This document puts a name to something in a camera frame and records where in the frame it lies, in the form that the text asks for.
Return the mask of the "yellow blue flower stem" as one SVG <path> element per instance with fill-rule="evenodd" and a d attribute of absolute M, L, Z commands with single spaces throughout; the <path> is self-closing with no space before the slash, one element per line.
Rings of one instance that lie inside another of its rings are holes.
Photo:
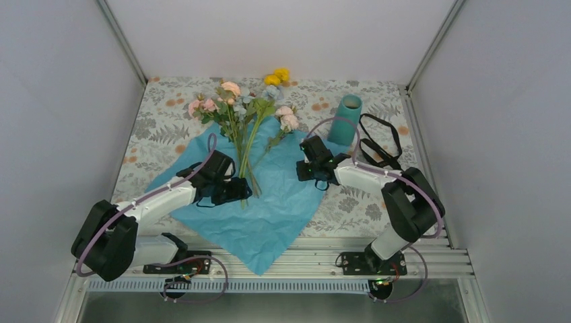
<path fill-rule="evenodd" d="M 237 103 L 233 105 L 238 119 L 241 134 L 239 137 L 240 153 L 238 159 L 240 169 L 238 175 L 245 178 L 250 166 L 249 154 L 254 144 L 255 137 L 261 123 L 275 112 L 275 103 L 283 98 L 283 84 L 290 80 L 290 70 L 287 68 L 275 69 L 272 74 L 264 77 L 264 90 L 259 95 L 251 94 L 245 89 L 241 90 L 241 96 L 237 97 Z"/>

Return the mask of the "pink rose stem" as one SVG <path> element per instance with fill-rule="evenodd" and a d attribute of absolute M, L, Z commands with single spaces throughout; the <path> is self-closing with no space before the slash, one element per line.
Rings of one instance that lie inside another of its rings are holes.
<path fill-rule="evenodd" d="M 250 165 L 252 170 L 261 163 L 263 158 L 274 147 L 299 128 L 300 121 L 298 120 L 297 111 L 298 109 L 295 106 L 279 107 L 270 121 L 263 123 L 263 132 L 259 135 L 263 149 L 255 162 Z"/>

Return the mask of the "left aluminium corner post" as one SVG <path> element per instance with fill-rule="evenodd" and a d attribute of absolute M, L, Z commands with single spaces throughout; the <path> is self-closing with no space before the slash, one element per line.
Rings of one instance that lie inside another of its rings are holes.
<path fill-rule="evenodd" d="M 119 21 L 117 20 L 115 14 L 112 11 L 111 6 L 109 5 L 107 0 L 95 0 L 96 4 L 100 8 L 104 19 L 110 26 L 116 41 L 118 42 L 123 54 L 125 55 L 128 63 L 130 64 L 133 72 L 136 74 L 139 82 L 142 84 L 143 87 L 147 85 L 147 77 L 143 72 L 143 69 L 137 59 L 123 29 L 121 28 Z"/>

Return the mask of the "teal cylindrical vase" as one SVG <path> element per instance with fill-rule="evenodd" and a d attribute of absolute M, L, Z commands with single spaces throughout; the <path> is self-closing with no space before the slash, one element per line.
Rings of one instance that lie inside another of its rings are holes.
<path fill-rule="evenodd" d="M 353 143 L 362 105 L 362 99 L 357 95 L 348 94 L 342 97 L 327 137 L 328 141 L 343 146 Z"/>

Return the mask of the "aluminium rail frame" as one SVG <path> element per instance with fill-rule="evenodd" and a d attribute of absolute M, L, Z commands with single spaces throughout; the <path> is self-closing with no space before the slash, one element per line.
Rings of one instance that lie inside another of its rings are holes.
<path fill-rule="evenodd" d="M 447 235 L 420 239 L 390 260 L 366 252 L 368 238 L 298 238 L 263 274 L 256 275 L 222 247 L 199 236 L 184 241 L 190 254 L 205 258 L 201 272 L 175 292 L 346 293 L 368 295 L 375 283 L 407 279 L 454 279 L 470 322 L 489 320 L 466 249 Z"/>

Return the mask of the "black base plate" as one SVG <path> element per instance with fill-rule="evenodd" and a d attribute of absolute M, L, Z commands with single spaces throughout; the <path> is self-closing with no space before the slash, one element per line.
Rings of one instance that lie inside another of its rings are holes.
<path fill-rule="evenodd" d="M 210 251 L 187 250 L 179 252 L 168 266 L 145 265 L 143 273 L 147 275 L 206 275 L 209 273 L 212 256 Z"/>
<path fill-rule="evenodd" d="M 397 252 L 388 260 L 365 252 L 342 252 L 335 259 L 335 266 L 341 268 L 343 275 L 347 276 L 407 275 L 402 252 Z"/>

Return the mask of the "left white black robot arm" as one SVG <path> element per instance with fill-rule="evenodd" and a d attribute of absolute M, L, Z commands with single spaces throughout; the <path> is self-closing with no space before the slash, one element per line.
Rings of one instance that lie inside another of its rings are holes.
<path fill-rule="evenodd" d="M 247 180 L 235 173 L 234 160 L 213 150 L 204 161 L 178 171 L 131 202 L 97 202 L 71 246 L 77 260 L 75 273 L 113 281 L 138 266 L 181 271 L 187 265 L 187 245 L 168 233 L 143 236 L 140 229 L 177 209 L 199 205 L 204 198 L 210 199 L 212 207 L 248 199 L 253 192 Z"/>

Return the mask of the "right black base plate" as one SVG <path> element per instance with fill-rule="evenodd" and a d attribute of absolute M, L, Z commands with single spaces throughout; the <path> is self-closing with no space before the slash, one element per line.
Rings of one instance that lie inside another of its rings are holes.
<path fill-rule="evenodd" d="M 388 260 L 365 252 L 342 252 L 335 259 L 335 266 L 341 268 L 343 275 L 347 276 L 407 275 L 402 252 L 397 252 Z"/>

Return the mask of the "right aluminium corner post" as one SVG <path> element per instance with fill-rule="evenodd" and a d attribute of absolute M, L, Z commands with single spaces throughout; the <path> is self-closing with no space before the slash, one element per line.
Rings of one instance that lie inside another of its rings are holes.
<path fill-rule="evenodd" d="M 450 7 L 443 22 L 441 23 L 435 37 L 432 39 L 419 65 L 416 67 L 409 83 L 405 87 L 405 90 L 409 96 L 412 94 L 412 91 L 416 87 L 420 77 L 422 76 L 422 73 L 425 71 L 426 67 L 432 60 L 432 57 L 436 54 L 437 50 L 440 48 L 440 45 L 444 41 L 449 30 L 452 28 L 452 25 L 457 20 L 457 17 L 459 16 L 466 2 L 467 2 L 466 0 L 453 1 L 452 6 Z"/>

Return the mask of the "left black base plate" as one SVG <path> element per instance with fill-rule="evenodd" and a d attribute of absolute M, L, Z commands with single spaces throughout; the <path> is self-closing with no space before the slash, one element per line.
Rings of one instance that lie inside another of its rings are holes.
<path fill-rule="evenodd" d="M 147 275 L 206 275 L 209 273 L 212 256 L 210 251 L 187 250 L 179 252 L 168 266 L 145 265 L 143 273 Z"/>

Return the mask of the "floral patterned table mat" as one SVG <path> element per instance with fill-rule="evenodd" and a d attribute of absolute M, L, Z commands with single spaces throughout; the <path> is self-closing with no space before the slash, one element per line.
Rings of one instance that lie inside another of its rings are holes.
<path fill-rule="evenodd" d="M 189 116 L 188 105 L 200 93 L 212 97 L 217 84 L 216 78 L 199 77 L 155 77 L 149 81 L 112 194 L 114 202 L 142 195 L 188 143 L 205 131 L 204 124 Z M 397 84 L 297 79 L 286 83 L 282 93 L 283 103 L 298 109 L 300 130 L 315 128 L 322 137 L 329 131 L 323 119 L 334 116 L 340 99 L 347 94 L 359 96 L 366 114 L 363 124 L 372 140 L 390 154 L 398 154 L 403 168 L 419 167 Z M 384 203 L 361 190 L 334 186 L 326 191 L 302 236 L 373 237 L 387 223 Z"/>

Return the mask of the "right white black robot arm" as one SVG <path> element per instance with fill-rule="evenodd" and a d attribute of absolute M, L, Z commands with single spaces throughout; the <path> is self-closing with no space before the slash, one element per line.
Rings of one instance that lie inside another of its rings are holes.
<path fill-rule="evenodd" d="M 438 236 L 445 210 L 440 199 L 417 168 L 388 170 L 356 161 L 346 153 L 334 155 L 318 136 L 303 139 L 304 159 L 296 164 L 301 182 L 313 181 L 319 190 L 330 186 L 357 188 L 385 204 L 388 227 L 365 248 L 366 268 L 381 274 L 391 257 L 435 229 Z"/>

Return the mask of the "aluminium corner post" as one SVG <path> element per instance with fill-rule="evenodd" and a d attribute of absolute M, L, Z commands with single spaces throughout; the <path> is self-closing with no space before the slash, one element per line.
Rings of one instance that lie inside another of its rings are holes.
<path fill-rule="evenodd" d="M 112 11 L 111 6 L 109 5 L 107 0 L 95 0 L 96 4 L 100 8 L 104 19 L 110 26 L 116 41 L 118 42 L 123 54 L 125 55 L 128 63 L 130 64 L 133 72 L 136 74 L 139 82 L 142 84 L 143 87 L 147 85 L 147 77 L 143 72 L 143 69 L 137 59 L 123 29 L 121 28 L 119 21 L 117 20 L 115 14 Z"/>
<path fill-rule="evenodd" d="M 432 60 L 432 57 L 436 54 L 437 50 L 440 48 L 440 45 L 444 41 L 449 30 L 452 28 L 452 25 L 457 20 L 457 17 L 459 16 L 466 2 L 467 2 L 466 0 L 453 1 L 452 6 L 450 7 L 443 22 L 441 23 L 435 37 L 432 39 L 419 65 L 416 67 L 409 83 L 405 87 L 405 90 L 409 96 L 412 94 L 412 91 L 416 87 L 420 77 L 422 76 L 422 73 L 425 71 L 426 67 Z"/>

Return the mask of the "artificial flower bouquet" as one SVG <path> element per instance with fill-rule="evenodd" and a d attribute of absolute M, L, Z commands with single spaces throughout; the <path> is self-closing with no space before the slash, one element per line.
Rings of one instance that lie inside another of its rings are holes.
<path fill-rule="evenodd" d="M 233 81 L 224 81 L 221 80 L 220 84 L 215 88 L 216 97 L 214 98 L 207 98 L 202 93 L 198 94 L 196 98 L 191 101 L 188 105 L 188 114 L 189 116 L 200 120 L 203 124 L 207 124 L 209 122 L 214 122 L 219 125 L 220 127 L 220 134 L 227 138 L 229 142 L 231 142 L 234 147 L 236 148 L 237 158 L 238 154 L 240 153 L 240 143 L 239 137 L 241 134 L 241 130 L 239 129 L 238 119 L 235 115 L 233 105 L 237 103 L 237 97 L 241 96 L 241 90 L 245 89 L 246 91 L 250 91 L 245 87 L 239 86 L 237 83 Z M 240 169 L 240 162 L 239 159 L 237 161 L 238 164 L 238 171 Z M 255 175 L 253 174 L 253 170 L 251 166 L 249 171 L 245 177 L 250 184 L 250 187 L 253 190 L 253 196 L 258 197 L 261 195 L 261 187 Z"/>

